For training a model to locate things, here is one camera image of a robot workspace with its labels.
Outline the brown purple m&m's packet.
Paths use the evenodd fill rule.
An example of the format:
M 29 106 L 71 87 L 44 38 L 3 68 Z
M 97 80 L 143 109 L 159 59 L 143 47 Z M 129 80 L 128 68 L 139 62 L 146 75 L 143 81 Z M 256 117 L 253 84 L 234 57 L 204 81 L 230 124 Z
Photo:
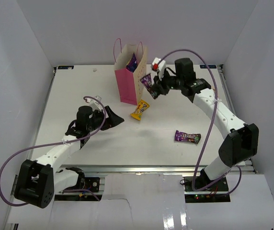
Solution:
M 149 92 L 153 99 L 156 99 L 158 97 L 158 93 L 152 90 L 152 79 L 150 73 L 142 77 L 140 79 L 140 82 L 146 88 L 146 90 Z
M 201 139 L 201 134 L 188 134 L 178 130 L 176 130 L 174 135 L 174 140 L 177 142 L 189 142 L 189 143 L 198 144 L 200 139 Z

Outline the yellow M&M's packet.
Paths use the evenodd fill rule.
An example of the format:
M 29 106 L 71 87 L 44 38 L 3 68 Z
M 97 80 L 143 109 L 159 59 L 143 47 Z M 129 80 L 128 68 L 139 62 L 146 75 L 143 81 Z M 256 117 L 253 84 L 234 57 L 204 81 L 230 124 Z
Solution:
M 142 118 L 142 114 L 145 110 L 147 110 L 150 107 L 150 105 L 144 101 L 144 100 L 140 100 L 135 111 L 133 113 L 131 113 L 131 117 L 140 121 Z

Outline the blue purple snack bag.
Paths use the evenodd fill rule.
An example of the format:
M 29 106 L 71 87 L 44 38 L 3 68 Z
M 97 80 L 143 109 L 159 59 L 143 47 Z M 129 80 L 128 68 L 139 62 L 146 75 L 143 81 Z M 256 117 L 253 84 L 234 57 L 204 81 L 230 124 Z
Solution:
M 137 69 L 137 66 L 138 66 L 137 57 L 136 57 L 135 53 L 133 53 L 132 57 L 126 64 L 126 69 L 133 73 Z

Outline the brown purple M&M's packet front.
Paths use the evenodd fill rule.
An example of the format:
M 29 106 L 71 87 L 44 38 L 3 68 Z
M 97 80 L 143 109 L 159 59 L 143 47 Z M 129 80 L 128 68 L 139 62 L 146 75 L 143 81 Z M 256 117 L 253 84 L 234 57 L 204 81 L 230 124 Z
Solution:
M 189 142 L 189 143 L 198 144 L 200 139 L 201 139 L 201 134 L 188 134 L 178 130 L 176 130 L 174 135 L 174 140 L 177 142 Z

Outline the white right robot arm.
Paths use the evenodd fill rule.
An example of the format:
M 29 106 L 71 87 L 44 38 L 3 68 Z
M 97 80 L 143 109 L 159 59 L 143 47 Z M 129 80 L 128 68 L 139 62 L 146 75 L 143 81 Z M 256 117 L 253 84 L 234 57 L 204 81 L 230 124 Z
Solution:
M 253 157 L 257 153 L 259 129 L 255 124 L 248 125 L 233 114 L 217 97 L 216 91 L 205 79 L 198 79 L 193 62 L 189 58 L 175 61 L 175 74 L 169 74 L 166 62 L 155 58 L 151 69 L 156 72 L 151 86 L 153 98 L 167 95 L 169 90 L 180 90 L 194 105 L 210 119 L 210 126 L 216 126 L 224 139 L 216 157 L 204 167 L 200 175 L 193 179 L 197 189 L 211 191 L 231 168 Z

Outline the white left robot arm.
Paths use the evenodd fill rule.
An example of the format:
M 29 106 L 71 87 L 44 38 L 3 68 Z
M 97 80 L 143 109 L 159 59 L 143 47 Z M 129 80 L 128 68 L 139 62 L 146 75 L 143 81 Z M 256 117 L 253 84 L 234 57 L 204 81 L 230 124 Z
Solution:
M 48 206 L 55 192 L 55 174 L 63 162 L 83 147 L 91 132 L 107 130 L 124 121 L 109 106 L 101 111 L 81 106 L 63 137 L 63 143 L 34 161 L 22 163 L 14 197 L 40 208 Z

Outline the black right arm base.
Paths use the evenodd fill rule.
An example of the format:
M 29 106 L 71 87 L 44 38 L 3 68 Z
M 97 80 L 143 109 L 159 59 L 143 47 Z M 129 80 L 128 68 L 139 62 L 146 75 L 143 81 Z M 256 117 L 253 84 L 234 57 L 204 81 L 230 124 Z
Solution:
M 184 188 L 184 197 L 187 204 L 228 203 L 231 201 L 230 195 L 226 195 L 229 192 L 229 186 L 225 176 L 202 191 L 197 191 L 197 189 L 205 186 L 205 180 L 197 176 L 194 184 L 195 190 L 193 190 L 192 182 L 192 176 L 185 176 L 179 181 L 179 184 Z

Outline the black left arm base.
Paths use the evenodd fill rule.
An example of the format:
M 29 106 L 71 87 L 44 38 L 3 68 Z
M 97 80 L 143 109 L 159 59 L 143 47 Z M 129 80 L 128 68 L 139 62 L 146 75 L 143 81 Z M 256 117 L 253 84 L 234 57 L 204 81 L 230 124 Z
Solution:
M 73 201 L 100 201 L 100 178 L 86 177 L 82 169 L 67 167 L 55 174 L 55 199 Z

